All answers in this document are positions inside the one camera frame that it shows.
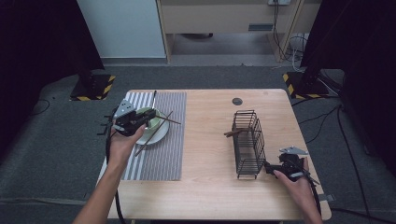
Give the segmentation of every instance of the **yellow black warning tape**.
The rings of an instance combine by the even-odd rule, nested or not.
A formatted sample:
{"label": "yellow black warning tape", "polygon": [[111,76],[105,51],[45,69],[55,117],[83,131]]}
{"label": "yellow black warning tape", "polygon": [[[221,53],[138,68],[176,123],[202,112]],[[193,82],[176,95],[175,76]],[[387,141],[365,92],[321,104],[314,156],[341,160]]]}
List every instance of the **yellow black warning tape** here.
{"label": "yellow black warning tape", "polygon": [[113,85],[114,79],[116,78],[116,76],[110,76],[108,79],[108,82],[106,84],[106,87],[102,93],[102,95],[97,95],[97,96],[77,96],[77,97],[73,97],[70,98],[71,101],[90,101],[90,100],[105,100],[108,93],[110,92],[110,89]]}
{"label": "yellow black warning tape", "polygon": [[297,94],[294,92],[294,87],[290,82],[288,74],[283,74],[283,80],[285,81],[286,86],[288,87],[288,91],[291,99],[326,98],[329,96],[328,94]]}

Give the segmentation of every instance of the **striped placemat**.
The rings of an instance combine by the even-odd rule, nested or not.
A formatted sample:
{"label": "striped placemat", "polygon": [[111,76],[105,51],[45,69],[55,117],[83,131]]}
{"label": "striped placemat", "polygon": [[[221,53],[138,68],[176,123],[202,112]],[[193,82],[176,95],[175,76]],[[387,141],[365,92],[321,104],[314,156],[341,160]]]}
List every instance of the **striped placemat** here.
{"label": "striped placemat", "polygon": [[[152,96],[152,92],[128,92],[125,99],[139,109],[151,106]],[[169,119],[181,124],[170,122],[166,136],[161,141],[146,146],[137,157],[134,154],[140,146],[135,145],[121,180],[179,180],[181,178],[186,99],[186,92],[157,92],[155,108],[165,115],[173,111]],[[106,158],[99,178],[105,169]]]}

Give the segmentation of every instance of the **metal basket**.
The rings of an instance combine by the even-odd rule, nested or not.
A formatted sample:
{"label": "metal basket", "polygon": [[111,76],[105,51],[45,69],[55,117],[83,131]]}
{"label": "metal basket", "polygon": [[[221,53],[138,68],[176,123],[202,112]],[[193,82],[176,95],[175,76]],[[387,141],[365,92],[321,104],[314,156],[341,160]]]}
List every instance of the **metal basket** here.
{"label": "metal basket", "polygon": [[232,131],[235,165],[240,175],[257,174],[265,163],[262,127],[254,110],[238,110],[233,116]]}

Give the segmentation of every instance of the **human arm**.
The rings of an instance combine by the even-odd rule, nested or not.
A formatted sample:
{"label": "human arm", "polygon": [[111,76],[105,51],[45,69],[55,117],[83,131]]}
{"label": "human arm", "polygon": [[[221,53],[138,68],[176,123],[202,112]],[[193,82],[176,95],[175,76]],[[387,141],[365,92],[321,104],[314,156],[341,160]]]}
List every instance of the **human arm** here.
{"label": "human arm", "polygon": [[143,135],[145,125],[130,137],[114,133],[111,137],[110,159],[107,168],[96,185],[90,199],[79,212],[73,223],[106,223],[120,178],[128,163],[132,148]]}
{"label": "human arm", "polygon": [[[304,158],[304,169],[308,170],[308,159]],[[306,177],[299,178],[296,182],[289,180],[283,173],[275,170],[274,174],[289,191],[291,198],[303,213],[304,222],[307,224],[323,223],[318,212],[311,186]]]}

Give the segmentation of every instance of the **white plate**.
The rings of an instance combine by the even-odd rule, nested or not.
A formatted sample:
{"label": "white plate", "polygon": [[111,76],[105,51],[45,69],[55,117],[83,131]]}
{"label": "white plate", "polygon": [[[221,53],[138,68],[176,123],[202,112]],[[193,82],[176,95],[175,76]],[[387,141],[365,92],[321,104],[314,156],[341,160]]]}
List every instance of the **white plate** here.
{"label": "white plate", "polygon": [[160,130],[152,136],[152,138],[148,141],[148,139],[151,137],[152,133],[143,133],[143,136],[137,140],[138,145],[145,145],[145,143],[148,141],[148,145],[152,145],[154,143],[159,142],[161,139],[163,139],[166,134],[169,131],[169,121],[165,120],[163,126],[161,126]]}

